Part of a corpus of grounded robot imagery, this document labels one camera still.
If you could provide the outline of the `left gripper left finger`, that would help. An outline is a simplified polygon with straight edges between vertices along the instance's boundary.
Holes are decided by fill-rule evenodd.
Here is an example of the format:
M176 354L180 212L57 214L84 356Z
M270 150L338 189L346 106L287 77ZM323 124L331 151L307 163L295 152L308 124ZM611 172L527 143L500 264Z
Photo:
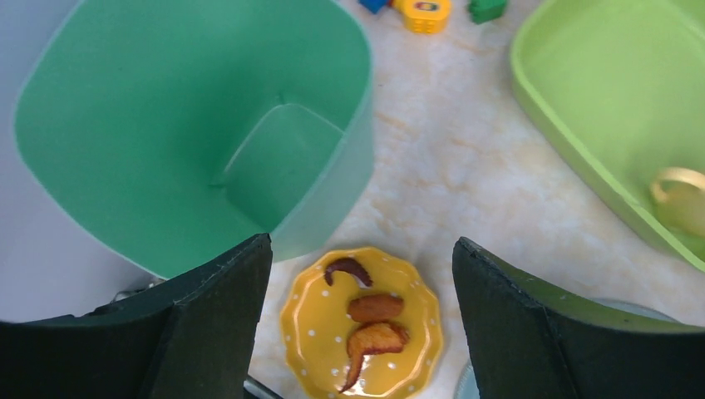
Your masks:
M249 375L273 262L256 234L83 316L1 325L4 398L270 398Z

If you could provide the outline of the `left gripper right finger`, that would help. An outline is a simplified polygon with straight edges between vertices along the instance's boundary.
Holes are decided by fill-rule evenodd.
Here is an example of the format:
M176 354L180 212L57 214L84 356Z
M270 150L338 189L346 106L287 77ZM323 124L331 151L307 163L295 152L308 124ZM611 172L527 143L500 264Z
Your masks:
M452 274L483 398L701 398L704 330L601 305L468 238Z

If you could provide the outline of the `yellow and white mug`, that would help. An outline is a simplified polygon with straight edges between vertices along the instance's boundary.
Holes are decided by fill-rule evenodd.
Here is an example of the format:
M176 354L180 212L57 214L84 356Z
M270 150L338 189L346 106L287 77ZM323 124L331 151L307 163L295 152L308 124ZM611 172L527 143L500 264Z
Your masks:
M650 185L658 220L671 230L704 237L704 174L681 167L660 170Z

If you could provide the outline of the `grey-blue plate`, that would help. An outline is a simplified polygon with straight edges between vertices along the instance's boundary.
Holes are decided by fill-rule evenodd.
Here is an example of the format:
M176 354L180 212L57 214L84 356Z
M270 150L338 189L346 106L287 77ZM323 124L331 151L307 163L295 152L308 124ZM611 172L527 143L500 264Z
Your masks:
M628 303L625 301L620 301L616 299L607 298L591 298L591 301L599 303L601 305L607 306L609 308L618 309L625 311L627 313L636 314L639 316L644 316L647 318L653 318L657 320L667 321L667 322L677 322L676 319L661 313L655 309L646 308L642 305L636 303ZM476 376L474 367L471 361L468 361L465 365L463 372L456 384L456 391L454 395L455 399L480 399L479 389L476 385Z

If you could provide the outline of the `yellow scalloped plate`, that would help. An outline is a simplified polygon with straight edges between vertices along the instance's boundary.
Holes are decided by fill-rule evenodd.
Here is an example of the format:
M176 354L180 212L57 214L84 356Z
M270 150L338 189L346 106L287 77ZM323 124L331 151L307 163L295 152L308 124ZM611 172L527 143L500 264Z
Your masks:
M352 275L324 269L333 260L355 258L370 274L371 288ZM402 313L390 320L401 324L409 341L400 353L365 356L353 387L339 393L349 369L348 337L366 323L348 315L348 304L361 296L388 293L404 300ZM374 247L334 250L301 272L280 313L286 362L312 398L410 398L431 380L444 338L436 295L406 260Z

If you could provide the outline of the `brown nugget food piece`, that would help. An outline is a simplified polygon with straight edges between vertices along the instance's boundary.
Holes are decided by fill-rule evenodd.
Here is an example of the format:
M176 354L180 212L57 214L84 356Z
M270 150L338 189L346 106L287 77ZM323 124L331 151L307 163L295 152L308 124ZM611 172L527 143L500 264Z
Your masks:
M357 323L377 323L399 316L404 300L388 293L361 296L348 304L348 315Z

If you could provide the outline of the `orange chicken wing piece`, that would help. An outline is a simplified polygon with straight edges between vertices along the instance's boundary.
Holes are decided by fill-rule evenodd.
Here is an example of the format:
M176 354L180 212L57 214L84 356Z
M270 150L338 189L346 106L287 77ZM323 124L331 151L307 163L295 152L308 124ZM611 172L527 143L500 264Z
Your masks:
M409 333L394 322L366 323L348 337L347 354L349 369L339 393L349 390L357 382L365 356L400 353L409 341Z

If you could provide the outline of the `dark octopus tentacle piece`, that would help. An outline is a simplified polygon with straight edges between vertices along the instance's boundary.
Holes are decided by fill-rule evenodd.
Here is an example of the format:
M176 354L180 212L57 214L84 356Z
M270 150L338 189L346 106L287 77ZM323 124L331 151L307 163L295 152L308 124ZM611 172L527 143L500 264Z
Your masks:
M342 257L333 260L326 266L323 278L328 286L333 286L333 274L338 271L352 275L365 288L373 286L373 280L369 272L355 258Z

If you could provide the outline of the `teal trash bin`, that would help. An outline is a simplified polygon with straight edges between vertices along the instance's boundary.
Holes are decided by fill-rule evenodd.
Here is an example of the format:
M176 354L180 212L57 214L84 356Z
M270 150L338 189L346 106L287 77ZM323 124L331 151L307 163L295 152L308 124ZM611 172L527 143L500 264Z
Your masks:
M328 240L372 174L372 53L334 1L85 1L23 88L18 151L84 230L162 278L254 234Z

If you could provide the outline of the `green plastic basin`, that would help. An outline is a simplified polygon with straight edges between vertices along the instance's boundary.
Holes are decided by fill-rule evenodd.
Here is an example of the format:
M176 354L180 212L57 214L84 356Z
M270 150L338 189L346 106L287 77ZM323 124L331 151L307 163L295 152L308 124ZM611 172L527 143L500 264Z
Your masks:
M650 185L704 169L704 4L545 1L510 49L515 99L640 238L694 268L704 242L663 226Z

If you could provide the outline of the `green toy cube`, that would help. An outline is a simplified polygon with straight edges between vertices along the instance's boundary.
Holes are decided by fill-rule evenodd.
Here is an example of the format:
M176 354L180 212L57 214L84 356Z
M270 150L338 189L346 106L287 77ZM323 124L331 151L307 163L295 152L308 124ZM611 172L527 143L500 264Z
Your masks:
M475 24L496 20L503 16L507 0L470 0L468 11Z

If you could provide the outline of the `orange toy piece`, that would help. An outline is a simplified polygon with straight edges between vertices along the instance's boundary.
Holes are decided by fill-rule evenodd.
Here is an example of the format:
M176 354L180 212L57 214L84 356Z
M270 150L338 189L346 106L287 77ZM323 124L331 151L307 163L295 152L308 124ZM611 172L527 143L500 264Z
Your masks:
M450 0L395 1L394 7L402 15L403 26L414 33L435 34L442 32L452 10Z

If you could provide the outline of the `stacked toy blocks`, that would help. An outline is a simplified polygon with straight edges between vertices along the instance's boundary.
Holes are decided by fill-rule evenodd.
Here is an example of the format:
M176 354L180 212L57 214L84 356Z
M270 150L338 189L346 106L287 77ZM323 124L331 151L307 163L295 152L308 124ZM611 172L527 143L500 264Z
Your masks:
M358 0L361 6L368 10L372 14L377 14L385 7L392 7L393 0Z

